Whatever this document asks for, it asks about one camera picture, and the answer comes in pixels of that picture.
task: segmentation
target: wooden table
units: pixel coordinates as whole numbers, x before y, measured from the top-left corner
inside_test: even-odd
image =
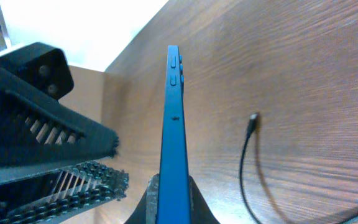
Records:
[[[237,173],[255,111],[244,179],[264,223],[358,211],[358,1],[169,1],[106,70],[102,120],[121,147],[104,163],[130,187],[99,222],[124,222],[158,172],[168,45],[183,55],[189,171],[221,223],[251,223]]]

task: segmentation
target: black wire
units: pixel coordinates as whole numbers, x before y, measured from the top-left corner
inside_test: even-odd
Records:
[[[257,123],[257,116],[258,114],[256,113],[256,115],[249,121],[248,127],[247,127],[247,134],[246,134],[246,140],[244,142],[244,146],[242,147],[242,152],[241,152],[241,159],[240,159],[240,168],[239,168],[239,180],[240,180],[240,189],[241,189],[241,196],[242,196],[242,200],[244,201],[244,205],[246,206],[247,211],[249,212],[249,214],[251,215],[252,219],[257,223],[257,224],[262,224],[262,222],[256,217],[255,213],[252,211],[251,207],[249,206],[247,197],[246,197],[246,191],[244,190],[244,181],[242,179],[242,170],[243,170],[243,165],[244,165],[244,159],[246,157],[246,153],[247,153],[247,145],[248,145],[248,141],[251,137],[251,134],[255,131],[256,128],[256,123]],[[338,224],[351,224],[354,222],[358,222],[358,212],[345,218],[343,221],[339,222]]]

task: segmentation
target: wooden surface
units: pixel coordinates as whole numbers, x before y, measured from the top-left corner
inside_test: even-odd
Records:
[[[358,209],[358,1],[169,1],[106,72],[102,121],[121,147],[104,163],[130,188],[98,222],[124,222],[158,172],[167,45],[183,55],[190,174],[221,223],[251,223],[237,173],[255,111],[244,179],[264,223]]]

